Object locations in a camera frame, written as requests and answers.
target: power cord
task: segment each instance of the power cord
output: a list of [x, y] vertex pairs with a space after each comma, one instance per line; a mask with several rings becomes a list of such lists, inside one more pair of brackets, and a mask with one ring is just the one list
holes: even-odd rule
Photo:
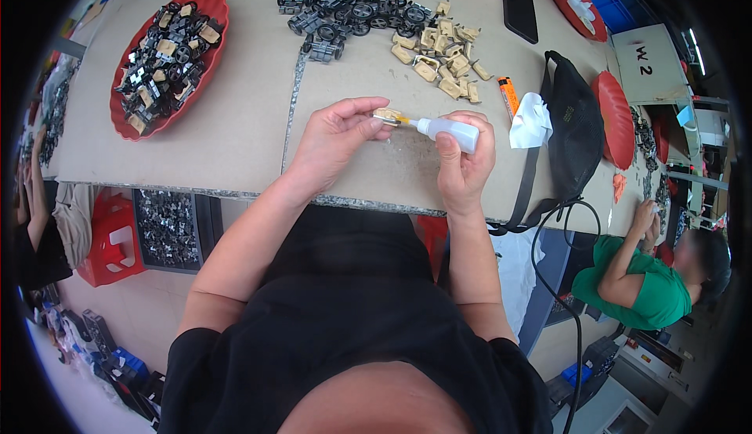
[[[577, 205], [582, 204], [586, 206], [590, 211], [593, 213], [593, 216], [596, 218], [596, 223], [598, 224], [598, 234], [596, 236], [595, 241], [593, 244], [591, 244], [588, 247], [578, 248], [574, 246], [568, 239], [567, 239], [567, 225], [569, 224], [569, 213], [571, 213], [572, 208]], [[546, 221], [554, 215], [555, 213], [559, 213], [559, 217], [557, 217], [557, 221], [561, 220], [561, 214], [563, 213], [565, 208], [569, 208], [569, 210], [566, 213], [566, 218], [564, 219], [564, 241], [566, 241], [569, 248], [574, 248], [575, 250], [583, 251], [587, 250], [588, 248], [592, 248], [596, 241], [601, 236], [601, 220], [598, 217], [598, 213], [596, 212], [596, 209], [593, 208], [592, 205], [586, 203], [585, 201], [581, 199], [572, 199], [570, 201], [566, 201], [565, 203], [559, 204], [555, 207], [551, 212], [549, 212], [546, 217], [542, 220], [540, 223], [538, 229], [535, 231], [535, 237], [532, 239], [532, 247], [530, 249], [530, 260], [532, 261], [532, 269], [535, 270], [535, 275], [540, 279], [540, 282], [543, 283], [544, 287], [548, 289], [548, 292], [551, 293], [551, 295], [559, 302], [559, 304], [564, 307], [565, 310], [567, 310], [571, 316], [575, 318], [575, 323], [577, 324], [577, 375], [575, 376], [575, 395], [572, 399], [572, 403], [569, 408], [569, 414], [566, 417], [566, 424], [564, 425], [564, 431], [562, 434], [569, 434], [569, 429], [571, 428], [571, 422], [575, 419], [575, 411], [577, 410], [577, 404], [580, 402], [580, 391], [582, 389], [582, 324], [580, 323], [580, 316], [577, 315], [577, 312], [572, 310], [570, 306], [568, 306], [559, 296], [557, 293], [548, 285], [548, 282], [546, 282], [543, 279], [543, 276], [541, 275], [540, 270], [538, 270], [538, 264], [535, 262], [535, 244], [538, 242], [538, 237], [541, 234], [541, 230], [543, 229], [544, 225], [546, 224]]]

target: glue bottle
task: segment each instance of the glue bottle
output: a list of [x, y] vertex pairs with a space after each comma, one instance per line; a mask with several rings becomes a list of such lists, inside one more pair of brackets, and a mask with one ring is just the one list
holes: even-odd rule
[[418, 132], [427, 135], [431, 140], [436, 140], [439, 132], [450, 133], [457, 139], [459, 149], [466, 154], [475, 153], [477, 137], [480, 135], [477, 127], [450, 119], [427, 119], [411, 120], [409, 124], [418, 128]]

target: khaki pants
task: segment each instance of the khaki pants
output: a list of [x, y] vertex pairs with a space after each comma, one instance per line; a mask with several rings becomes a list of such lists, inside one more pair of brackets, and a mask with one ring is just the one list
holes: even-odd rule
[[92, 214], [94, 201], [103, 186], [60, 183], [57, 186], [55, 209], [52, 216], [57, 222], [65, 258], [71, 269], [89, 256], [92, 247]]

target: black phone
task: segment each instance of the black phone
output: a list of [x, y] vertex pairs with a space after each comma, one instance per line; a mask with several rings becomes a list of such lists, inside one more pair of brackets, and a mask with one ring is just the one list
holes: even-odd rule
[[504, 25], [530, 44], [538, 44], [538, 24], [532, 0], [502, 0]]

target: workbench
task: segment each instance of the workbench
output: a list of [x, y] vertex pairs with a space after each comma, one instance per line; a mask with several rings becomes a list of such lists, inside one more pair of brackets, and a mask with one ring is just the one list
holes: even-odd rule
[[[454, 101], [390, 53], [392, 30], [350, 37], [343, 56], [328, 65], [307, 63], [303, 38], [277, 13], [276, 0], [227, 0], [226, 49], [213, 79], [190, 111], [173, 126], [139, 142], [126, 141], [110, 121], [113, 73], [141, 25], [171, 0], [110, 0], [89, 25], [87, 52], [69, 92], [65, 133], [49, 176], [58, 181], [177, 190], [252, 200], [289, 165], [307, 119], [316, 109], [354, 96], [385, 96], [390, 108], [414, 118], [452, 110], [478, 110], [494, 125], [496, 166], [484, 190], [485, 215], [512, 214], [526, 151], [509, 146], [511, 120], [494, 78], [479, 83], [482, 104]], [[434, 8], [441, 0], [415, 0]], [[451, 0], [457, 23], [481, 27], [472, 58], [498, 76], [512, 78], [518, 96], [538, 92], [544, 52], [567, 57], [586, 82], [609, 70], [620, 79], [612, 47], [579, 35], [552, 0], [534, 0], [539, 43], [504, 27], [502, 0]], [[546, 148], [541, 148], [529, 211], [553, 195]], [[441, 215], [436, 186], [439, 157], [433, 142], [414, 128], [395, 129], [388, 141], [371, 141], [315, 203], [402, 213]], [[643, 199], [644, 159], [635, 155], [625, 172], [624, 195], [614, 203], [616, 167], [602, 160], [584, 191], [600, 216], [602, 233], [625, 235]], [[653, 173], [653, 194], [659, 173]], [[562, 222], [549, 226], [561, 228]], [[591, 213], [575, 208], [569, 229], [596, 232]]]

